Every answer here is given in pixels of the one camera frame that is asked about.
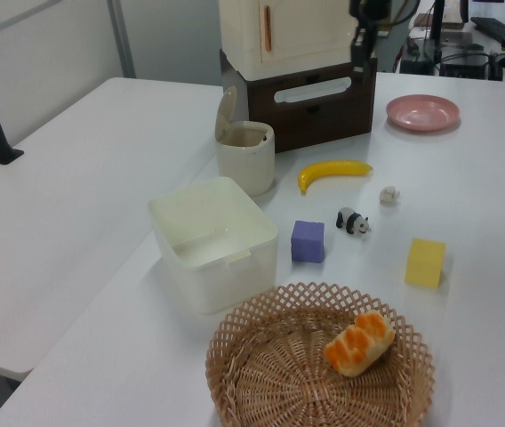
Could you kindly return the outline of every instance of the yellow block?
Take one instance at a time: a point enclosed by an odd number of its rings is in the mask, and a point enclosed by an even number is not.
[[[415,285],[438,287],[445,250],[445,243],[414,238],[406,262],[405,281]]]

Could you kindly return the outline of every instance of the bread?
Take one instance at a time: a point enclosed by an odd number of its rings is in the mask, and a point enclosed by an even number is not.
[[[349,325],[327,344],[324,354],[333,369],[354,377],[363,373],[393,343],[395,331],[377,310],[359,314],[355,325]]]

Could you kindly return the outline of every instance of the toy panda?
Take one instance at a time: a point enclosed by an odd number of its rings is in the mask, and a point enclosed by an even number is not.
[[[345,227],[345,230],[349,234],[354,234],[355,231],[365,234],[367,231],[371,231],[369,223],[367,222],[368,219],[368,217],[364,218],[350,207],[342,207],[338,212],[338,219],[335,222],[335,226],[338,229]]]

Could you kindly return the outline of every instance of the banana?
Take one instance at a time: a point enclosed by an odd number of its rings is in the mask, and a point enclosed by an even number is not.
[[[329,160],[306,166],[298,174],[298,186],[302,194],[313,180],[331,175],[365,175],[373,170],[367,163],[358,160]]]

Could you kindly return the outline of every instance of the purple block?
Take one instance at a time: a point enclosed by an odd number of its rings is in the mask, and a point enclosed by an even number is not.
[[[322,262],[324,260],[324,224],[297,221],[292,232],[292,261]]]

